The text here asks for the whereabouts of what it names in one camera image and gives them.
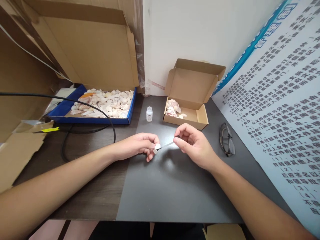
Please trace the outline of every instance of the cardboard box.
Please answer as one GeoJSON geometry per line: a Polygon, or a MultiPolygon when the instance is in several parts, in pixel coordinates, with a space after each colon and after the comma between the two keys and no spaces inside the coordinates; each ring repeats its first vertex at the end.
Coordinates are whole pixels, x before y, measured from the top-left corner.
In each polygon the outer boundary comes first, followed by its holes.
{"type": "MultiPolygon", "coordinates": [[[[84,85],[70,95],[72,99],[91,88],[134,90],[136,94],[139,81],[134,36],[122,11],[43,0],[26,0],[23,6],[69,79],[84,85]]],[[[63,101],[49,117],[59,123],[109,123],[103,118],[71,116],[72,105],[63,101]]],[[[132,111],[131,107],[127,119],[113,119],[112,123],[130,124],[132,111]]]]}
{"type": "Polygon", "coordinates": [[[211,97],[216,84],[226,70],[226,67],[178,58],[174,69],[169,71],[165,94],[168,99],[175,99],[186,114],[184,119],[165,115],[164,122],[181,125],[188,123],[202,130],[208,123],[204,103],[211,97]]]}
{"type": "MultiPolygon", "coordinates": [[[[42,0],[22,4],[25,15],[71,81],[102,90],[135,90],[139,85],[134,37],[122,11],[42,0]]],[[[52,65],[8,14],[1,14],[0,22],[17,43],[52,65]]],[[[20,49],[3,31],[0,44],[0,91],[54,95],[59,79],[50,68],[20,49]]],[[[41,126],[27,122],[38,120],[50,99],[0,98],[4,113],[0,118],[1,193],[13,185],[42,145],[46,134],[32,133],[41,126]]]]}
{"type": "MultiPolygon", "coordinates": [[[[68,98],[78,100],[87,89],[84,85],[78,87],[73,93],[71,93],[68,98]]],[[[132,102],[130,109],[128,111],[127,118],[111,118],[113,124],[130,124],[133,106],[136,100],[137,88],[134,90],[132,102]]],[[[91,124],[110,124],[109,119],[107,118],[90,118],[82,117],[81,114],[70,115],[71,107],[74,102],[71,101],[62,101],[51,113],[48,114],[52,120],[57,123],[91,123],[91,124]]]]}

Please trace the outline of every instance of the poster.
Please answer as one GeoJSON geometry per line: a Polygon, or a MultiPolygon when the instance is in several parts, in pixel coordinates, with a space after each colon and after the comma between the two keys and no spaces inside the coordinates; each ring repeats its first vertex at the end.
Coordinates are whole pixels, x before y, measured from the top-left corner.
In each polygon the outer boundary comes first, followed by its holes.
{"type": "Polygon", "coordinates": [[[320,238],[320,0],[280,5],[212,99],[320,238]]]}

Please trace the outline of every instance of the blue box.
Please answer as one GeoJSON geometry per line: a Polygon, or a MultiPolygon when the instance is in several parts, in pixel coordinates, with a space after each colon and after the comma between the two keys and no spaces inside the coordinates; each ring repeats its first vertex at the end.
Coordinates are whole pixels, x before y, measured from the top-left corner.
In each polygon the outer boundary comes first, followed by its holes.
{"type": "MultiPolygon", "coordinates": [[[[87,89],[84,85],[81,85],[71,93],[68,98],[78,100],[87,89]]],[[[131,106],[128,112],[127,118],[111,118],[113,124],[130,124],[134,102],[136,100],[137,88],[134,89],[131,106]]],[[[65,115],[71,110],[74,102],[63,100],[58,106],[53,109],[49,114],[53,121],[57,123],[88,123],[88,124],[110,124],[108,118],[90,118],[90,117],[65,117],[65,115]]]]}

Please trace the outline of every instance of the plastic bottle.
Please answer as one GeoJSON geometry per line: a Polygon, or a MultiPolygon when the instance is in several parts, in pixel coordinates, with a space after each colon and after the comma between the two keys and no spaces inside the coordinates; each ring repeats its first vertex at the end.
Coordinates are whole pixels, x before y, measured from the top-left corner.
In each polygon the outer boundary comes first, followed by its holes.
{"type": "Polygon", "coordinates": [[[152,115],[153,115],[152,107],[147,107],[147,122],[152,121],[152,115]]]}

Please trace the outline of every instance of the white wall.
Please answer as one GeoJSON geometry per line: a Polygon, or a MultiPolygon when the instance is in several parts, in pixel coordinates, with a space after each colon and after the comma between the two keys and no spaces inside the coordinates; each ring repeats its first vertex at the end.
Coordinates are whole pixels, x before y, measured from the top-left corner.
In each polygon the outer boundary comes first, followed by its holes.
{"type": "MultiPolygon", "coordinates": [[[[226,73],[282,0],[143,0],[145,80],[166,86],[177,58],[226,73]]],[[[164,95],[150,85],[151,95],[164,95]]]]}

